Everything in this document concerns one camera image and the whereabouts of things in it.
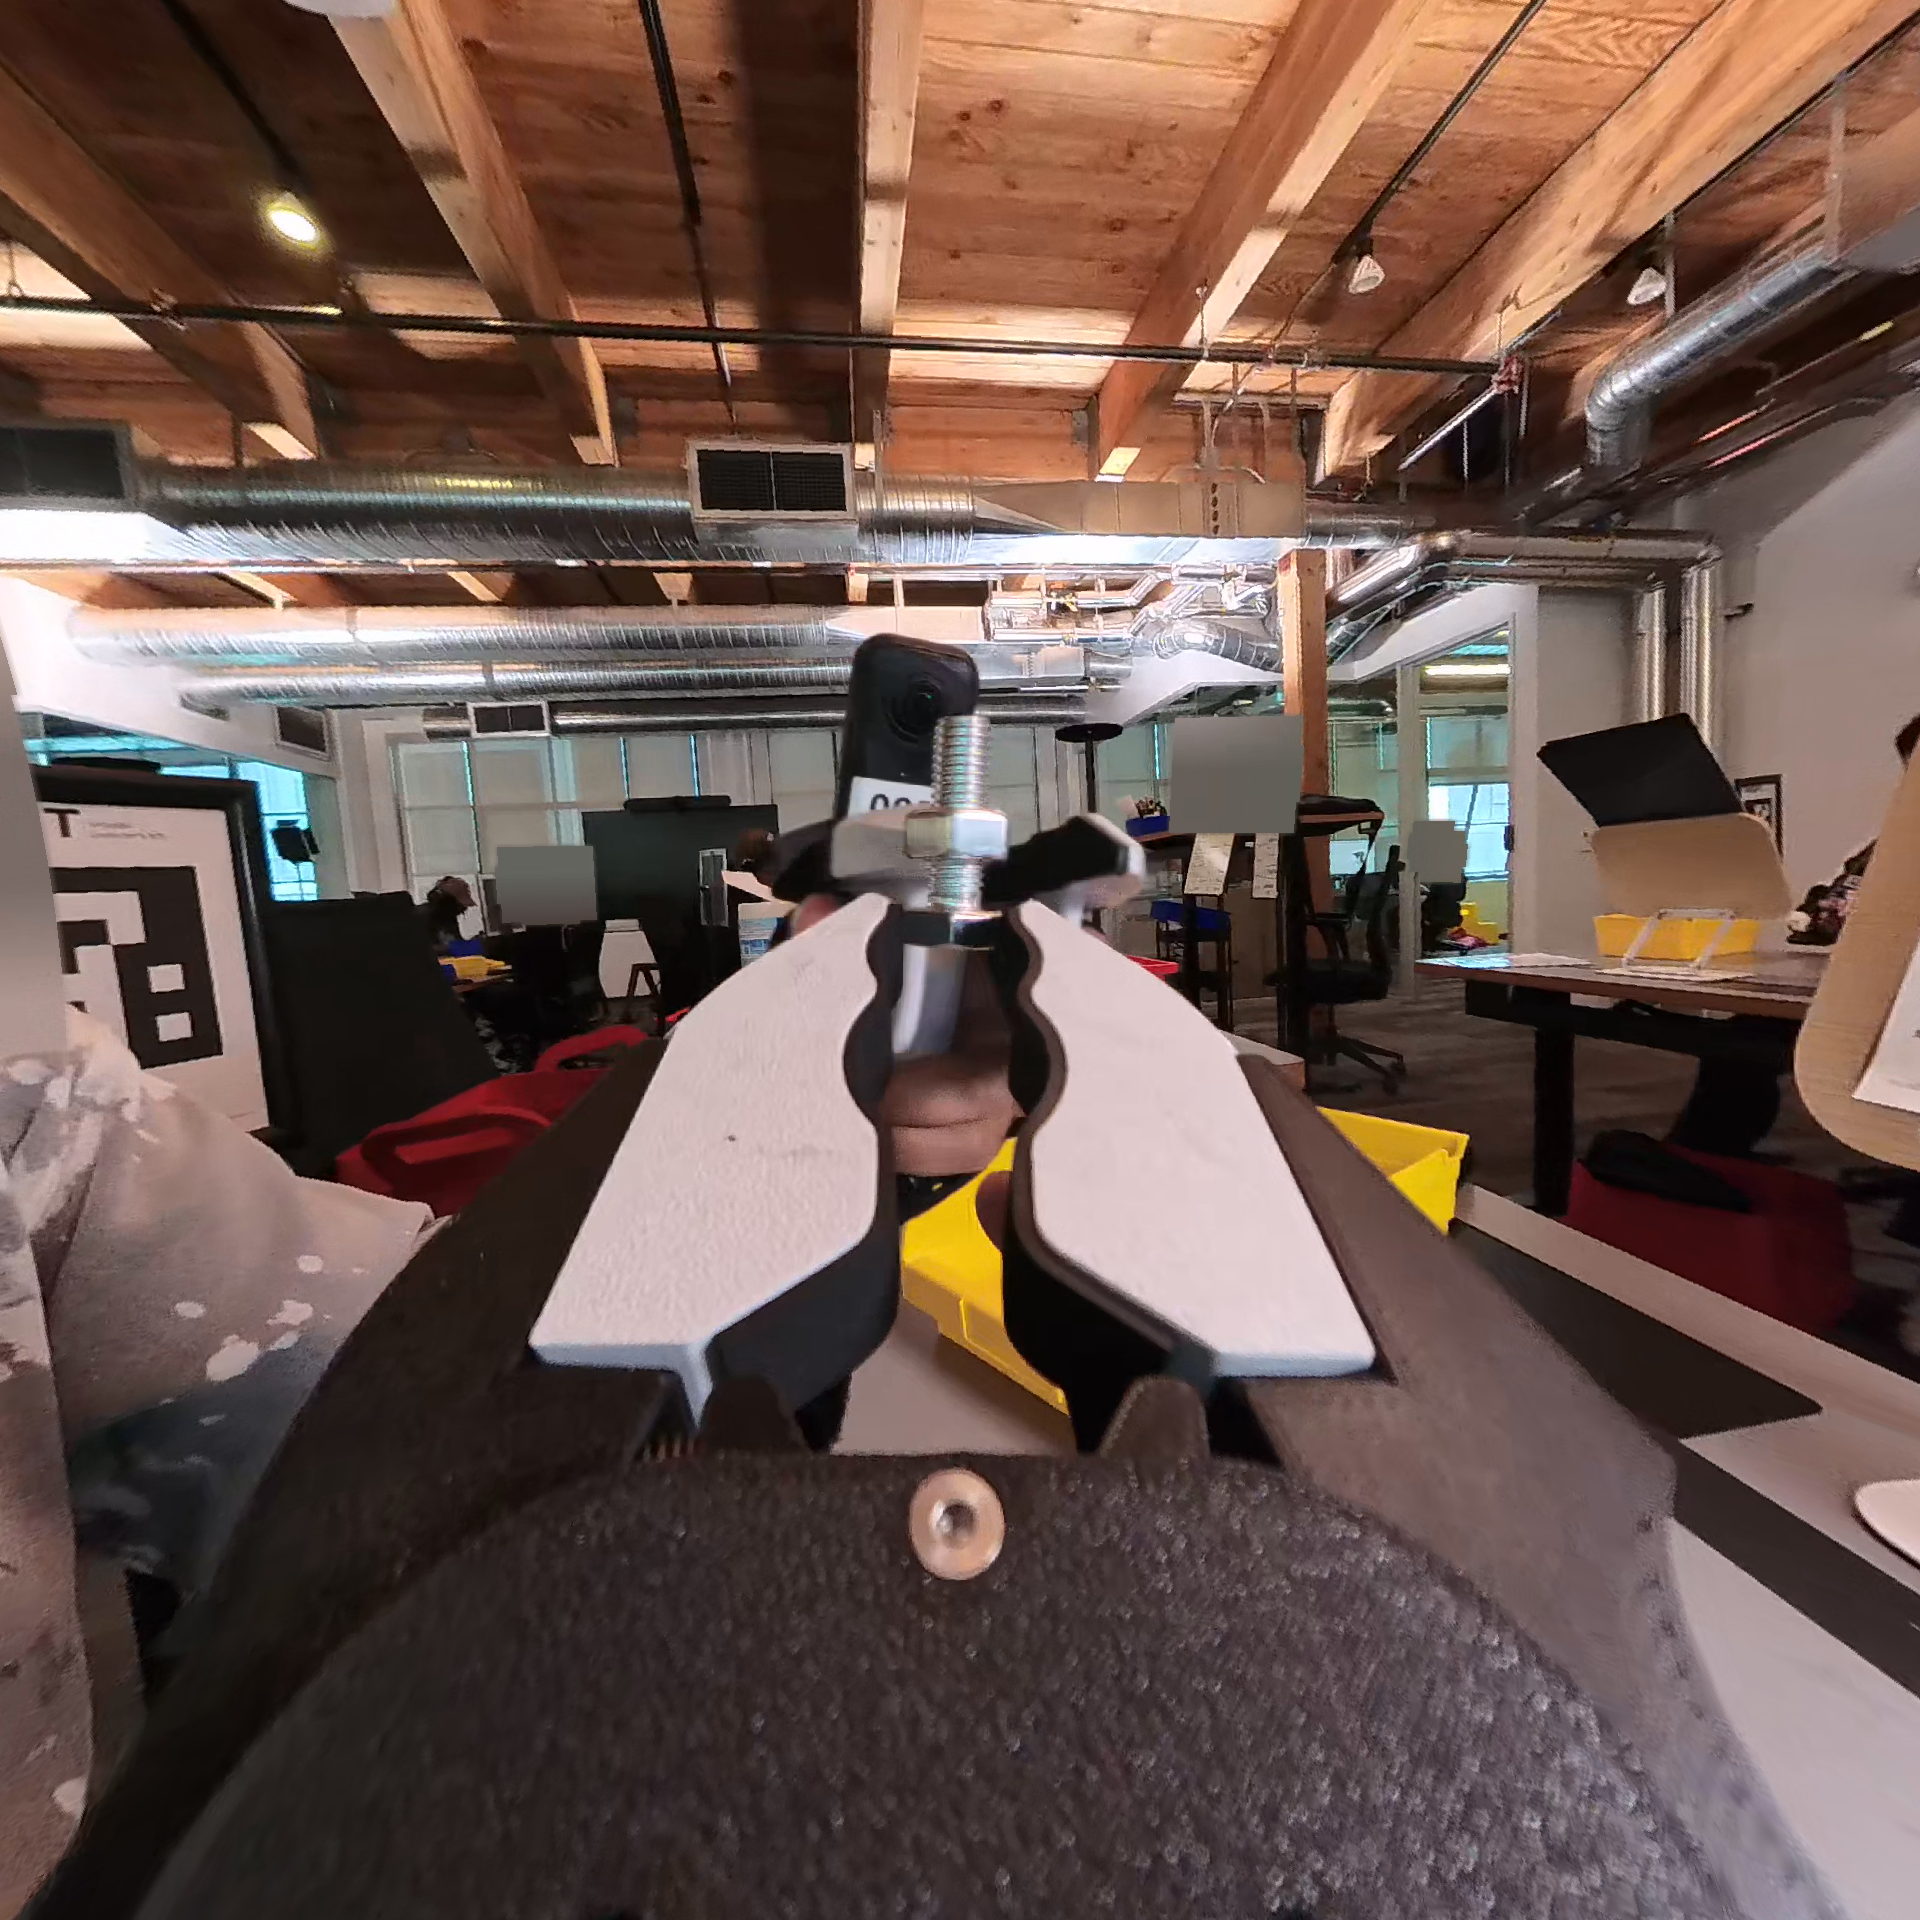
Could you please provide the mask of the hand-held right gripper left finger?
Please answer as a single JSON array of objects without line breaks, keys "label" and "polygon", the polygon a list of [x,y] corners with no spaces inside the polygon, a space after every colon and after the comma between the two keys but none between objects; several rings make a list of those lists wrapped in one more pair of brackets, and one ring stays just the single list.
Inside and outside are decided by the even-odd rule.
[{"label": "hand-held right gripper left finger", "polygon": [[800,1413],[889,1335],[901,913],[863,895],[732,975],[663,1047],[540,1310],[549,1364],[760,1381]]}]

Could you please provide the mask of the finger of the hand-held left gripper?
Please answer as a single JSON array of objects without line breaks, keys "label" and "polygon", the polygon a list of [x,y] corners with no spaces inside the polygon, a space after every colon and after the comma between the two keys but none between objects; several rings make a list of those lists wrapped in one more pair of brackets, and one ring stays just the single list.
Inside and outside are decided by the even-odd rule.
[{"label": "finger of the hand-held left gripper", "polygon": [[929,889],[932,861],[920,852],[920,813],[851,813],[833,822],[833,889]]},{"label": "finger of the hand-held left gripper", "polygon": [[997,909],[1108,909],[1141,895],[1145,852],[1106,818],[1069,818],[1036,832],[997,858]]}]

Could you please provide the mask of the silver hex bolt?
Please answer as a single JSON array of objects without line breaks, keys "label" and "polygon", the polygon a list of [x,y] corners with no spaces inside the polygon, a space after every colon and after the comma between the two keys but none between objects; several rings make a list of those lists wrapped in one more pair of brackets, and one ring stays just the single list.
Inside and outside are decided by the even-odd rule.
[{"label": "silver hex bolt", "polygon": [[[988,806],[991,719],[973,711],[946,716],[932,735],[931,802],[922,806]],[[932,861],[925,902],[903,911],[903,942],[916,948],[985,950],[1000,911],[988,908],[988,868],[997,861]]]}]

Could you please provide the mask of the yellow storage bin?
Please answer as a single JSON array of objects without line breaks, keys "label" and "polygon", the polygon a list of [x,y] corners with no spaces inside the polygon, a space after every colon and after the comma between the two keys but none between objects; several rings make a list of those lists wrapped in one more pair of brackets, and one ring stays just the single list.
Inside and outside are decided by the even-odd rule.
[{"label": "yellow storage bin", "polygon": [[[1473,1153],[1471,1136],[1357,1110],[1321,1112],[1436,1229],[1450,1229]],[[944,1186],[929,1212],[903,1224],[903,1300],[925,1311],[946,1342],[985,1359],[1048,1408],[1068,1413],[1066,1392],[1044,1381],[1007,1333],[1001,1247],[977,1208],[988,1180],[1013,1173],[1015,1157],[1017,1140],[1009,1136],[972,1182]]]}]

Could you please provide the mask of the person's left forearm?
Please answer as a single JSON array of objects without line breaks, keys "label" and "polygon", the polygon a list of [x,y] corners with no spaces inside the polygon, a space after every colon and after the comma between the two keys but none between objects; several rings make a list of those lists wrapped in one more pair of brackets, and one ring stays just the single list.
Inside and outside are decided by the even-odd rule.
[{"label": "person's left forearm", "polygon": [[73,1840],[93,1757],[81,1567],[183,1606],[299,1405],[434,1236],[296,1174],[79,1008],[3,1069],[3,1889]]}]

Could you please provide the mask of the person's left hand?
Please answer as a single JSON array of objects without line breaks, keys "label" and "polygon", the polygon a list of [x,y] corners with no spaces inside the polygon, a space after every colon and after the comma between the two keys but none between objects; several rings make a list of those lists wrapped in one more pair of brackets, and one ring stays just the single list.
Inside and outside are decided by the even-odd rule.
[{"label": "person's left hand", "polygon": [[897,1057],[881,1103],[897,1174],[913,1180],[977,1177],[1021,1114],[1007,1041]]}]

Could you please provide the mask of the black monitor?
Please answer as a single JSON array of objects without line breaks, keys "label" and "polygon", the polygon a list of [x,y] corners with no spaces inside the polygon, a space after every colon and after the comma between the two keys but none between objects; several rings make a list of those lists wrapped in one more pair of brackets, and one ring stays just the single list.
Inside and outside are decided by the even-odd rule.
[{"label": "black monitor", "polygon": [[776,805],[672,798],[584,810],[594,911],[607,924],[641,926],[671,1014],[738,969],[737,902],[721,872],[753,832],[780,833]]}]

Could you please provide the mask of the ceiling vent grille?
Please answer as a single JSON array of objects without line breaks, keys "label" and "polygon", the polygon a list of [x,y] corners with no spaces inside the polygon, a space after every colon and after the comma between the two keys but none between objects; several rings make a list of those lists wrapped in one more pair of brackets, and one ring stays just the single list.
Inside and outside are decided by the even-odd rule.
[{"label": "ceiling vent grille", "polygon": [[685,474],[689,511],[703,530],[858,518],[851,444],[690,439]]}]

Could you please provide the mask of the black office chair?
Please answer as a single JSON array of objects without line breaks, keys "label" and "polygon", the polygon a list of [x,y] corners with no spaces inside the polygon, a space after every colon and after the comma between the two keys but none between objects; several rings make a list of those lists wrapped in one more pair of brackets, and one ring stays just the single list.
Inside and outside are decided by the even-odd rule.
[{"label": "black office chair", "polygon": [[1280,1047],[1307,1065],[1353,1062],[1379,1079],[1385,1093],[1407,1080],[1407,1057],[1337,1031],[1337,1012],[1380,1004],[1393,994],[1396,959],[1388,926],[1401,904],[1401,847],[1391,846],[1379,870],[1349,877],[1340,908],[1314,911],[1306,839],[1280,841]]}]

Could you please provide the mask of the office desk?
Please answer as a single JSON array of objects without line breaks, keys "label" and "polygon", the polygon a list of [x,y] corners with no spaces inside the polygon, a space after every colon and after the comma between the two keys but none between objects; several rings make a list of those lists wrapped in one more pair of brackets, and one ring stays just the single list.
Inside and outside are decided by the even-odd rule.
[{"label": "office desk", "polygon": [[1802,946],[1740,956],[1730,966],[1632,972],[1484,948],[1420,959],[1416,974],[1459,984],[1467,1017],[1531,1032],[1531,1206],[1563,1215],[1578,1158],[1578,1040],[1780,1076],[1832,958],[1828,948]]}]

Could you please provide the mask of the black ceiling pipe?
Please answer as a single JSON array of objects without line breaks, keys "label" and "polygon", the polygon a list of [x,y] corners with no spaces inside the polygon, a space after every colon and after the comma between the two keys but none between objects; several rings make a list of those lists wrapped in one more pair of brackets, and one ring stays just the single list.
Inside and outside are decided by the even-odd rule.
[{"label": "black ceiling pipe", "polygon": [[1097,343],[1053,338],[985,338],[953,334],[879,334],[858,328],[821,326],[722,326],[722,324],[671,324],[626,320],[553,320],[553,318],[480,318],[428,313],[360,310],[336,303],[235,303],[235,301],[140,301],[130,296],[90,295],[3,295],[10,314],[36,318],[101,318],[117,324],[160,326],[266,326],[273,330],[324,328],[324,330],[384,330],[384,334],[443,334],[451,338],[487,343],[576,343],[576,344],[699,344],[699,346],[754,346],[791,352],[889,352],[889,354],[959,354],[997,359],[1100,359],[1113,365],[1137,368],[1282,368],[1282,369],[1337,369],[1337,373],[1385,373],[1417,376],[1479,376],[1495,375],[1499,359],[1445,356],[1445,354],[1391,354],[1391,352],[1337,352],[1324,344],[1260,344],[1260,343]]}]

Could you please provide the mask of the small yellow bin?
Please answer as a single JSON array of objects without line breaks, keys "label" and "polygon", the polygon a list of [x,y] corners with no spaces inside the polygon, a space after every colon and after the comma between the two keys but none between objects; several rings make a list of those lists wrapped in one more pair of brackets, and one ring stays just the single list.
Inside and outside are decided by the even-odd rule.
[{"label": "small yellow bin", "polygon": [[1760,920],[1708,913],[1599,913],[1592,924],[1603,959],[1641,966],[1705,966],[1748,956],[1760,942]]}]

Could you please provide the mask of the black panel wooden stand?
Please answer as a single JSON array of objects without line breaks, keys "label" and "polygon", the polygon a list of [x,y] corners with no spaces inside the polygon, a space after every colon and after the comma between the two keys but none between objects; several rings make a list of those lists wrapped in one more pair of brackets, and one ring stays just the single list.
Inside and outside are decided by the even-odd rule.
[{"label": "black panel wooden stand", "polygon": [[1787,919],[1777,829],[1743,805],[1690,716],[1561,735],[1538,761],[1592,820],[1603,913]]}]

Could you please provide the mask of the beige panel stand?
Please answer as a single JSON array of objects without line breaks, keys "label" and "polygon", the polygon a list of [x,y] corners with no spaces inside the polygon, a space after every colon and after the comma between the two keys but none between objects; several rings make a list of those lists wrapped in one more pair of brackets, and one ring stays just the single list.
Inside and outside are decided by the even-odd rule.
[{"label": "beige panel stand", "polygon": [[1792,1055],[1812,1119],[1919,1168],[1919,761],[1911,759]]}]

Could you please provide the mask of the silver air duct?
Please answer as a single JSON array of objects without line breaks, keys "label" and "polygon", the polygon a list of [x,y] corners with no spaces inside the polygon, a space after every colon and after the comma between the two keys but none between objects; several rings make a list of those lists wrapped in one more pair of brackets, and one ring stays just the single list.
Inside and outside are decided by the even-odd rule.
[{"label": "silver air duct", "polygon": [[96,665],[175,669],[212,705],[829,689],[873,638],[939,645],[970,656],[983,688],[1021,689],[1117,688],[1185,657],[1203,682],[1273,681],[1285,654],[1258,614],[1185,602],[1015,624],[888,605],[75,609],[65,638]]},{"label": "silver air duct", "polygon": [[26,568],[807,566],[1127,568],[1379,550],[1436,530],[1304,481],[1007,481],[856,469],[852,522],[703,530],[685,457],[634,466],[192,466],[103,429],[5,434],[5,564]]},{"label": "silver air duct", "polygon": [[1848,280],[1915,271],[1915,261],[1914,208],[1874,229],[1841,234],[1807,231],[1791,246],[1752,262],[1600,369],[1584,406],[1587,473],[1632,471],[1643,462],[1652,420],[1672,394],[1759,346]]}]

